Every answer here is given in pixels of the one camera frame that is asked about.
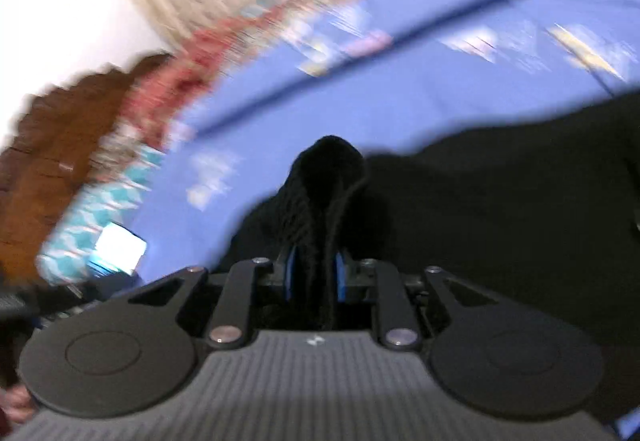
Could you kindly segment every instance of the wooden headboard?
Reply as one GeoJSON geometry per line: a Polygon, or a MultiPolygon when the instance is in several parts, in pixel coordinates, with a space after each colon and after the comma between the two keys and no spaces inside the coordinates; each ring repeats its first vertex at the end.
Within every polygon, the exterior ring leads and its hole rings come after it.
{"type": "Polygon", "coordinates": [[[129,73],[111,68],[33,97],[0,154],[0,262],[7,281],[38,277],[40,245],[85,181],[89,157],[111,130],[124,95],[167,57],[147,56],[129,73]]]}

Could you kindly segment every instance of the gray ribbed surface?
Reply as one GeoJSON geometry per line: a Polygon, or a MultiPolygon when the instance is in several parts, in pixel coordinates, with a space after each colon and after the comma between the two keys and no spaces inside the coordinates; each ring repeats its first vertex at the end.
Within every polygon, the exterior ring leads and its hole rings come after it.
{"type": "Polygon", "coordinates": [[[142,413],[78,420],[44,411],[10,439],[55,441],[610,441],[584,413],[516,424],[447,397],[412,354],[367,333],[264,331],[235,353],[216,353],[188,388],[142,413]]]}

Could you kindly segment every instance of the circular pad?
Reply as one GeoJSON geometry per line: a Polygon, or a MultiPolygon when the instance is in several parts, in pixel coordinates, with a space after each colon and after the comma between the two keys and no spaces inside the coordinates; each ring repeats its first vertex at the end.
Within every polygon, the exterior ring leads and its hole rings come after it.
{"type": "Polygon", "coordinates": [[[485,413],[543,420],[577,410],[603,371],[579,329],[514,303],[460,310],[430,353],[434,376],[485,413]]]}
{"type": "Polygon", "coordinates": [[[77,338],[66,349],[66,361],[79,373],[94,376],[124,371],[136,363],[142,350],[135,337],[100,331],[77,338]]]}
{"type": "Polygon", "coordinates": [[[196,357],[190,337],[162,307],[114,302],[33,336],[20,373],[37,401],[87,418],[143,410],[173,394],[196,357]]]}

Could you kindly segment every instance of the white wall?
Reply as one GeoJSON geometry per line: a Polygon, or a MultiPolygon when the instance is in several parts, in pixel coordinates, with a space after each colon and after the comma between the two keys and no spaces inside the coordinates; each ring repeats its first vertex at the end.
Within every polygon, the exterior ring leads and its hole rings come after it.
{"type": "Polygon", "coordinates": [[[168,49],[130,0],[0,0],[0,147],[27,94],[168,49]]]}

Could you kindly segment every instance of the small logo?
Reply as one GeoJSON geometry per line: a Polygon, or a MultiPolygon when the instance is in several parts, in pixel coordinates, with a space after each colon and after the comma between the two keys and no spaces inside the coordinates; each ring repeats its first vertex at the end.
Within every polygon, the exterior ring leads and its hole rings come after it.
{"type": "Polygon", "coordinates": [[[313,336],[313,338],[306,339],[306,343],[312,345],[313,347],[318,347],[318,345],[322,345],[324,344],[324,342],[326,342],[326,340],[318,335],[313,336]]]}
{"type": "Polygon", "coordinates": [[[236,174],[240,158],[231,152],[203,152],[193,157],[193,168],[198,182],[187,189],[187,201],[198,210],[205,211],[214,195],[231,190],[228,179],[236,174]]]}
{"type": "Polygon", "coordinates": [[[488,62],[495,63],[495,53],[498,36],[494,30],[485,26],[466,30],[441,42],[455,51],[463,51],[471,55],[478,55],[488,62]]]}

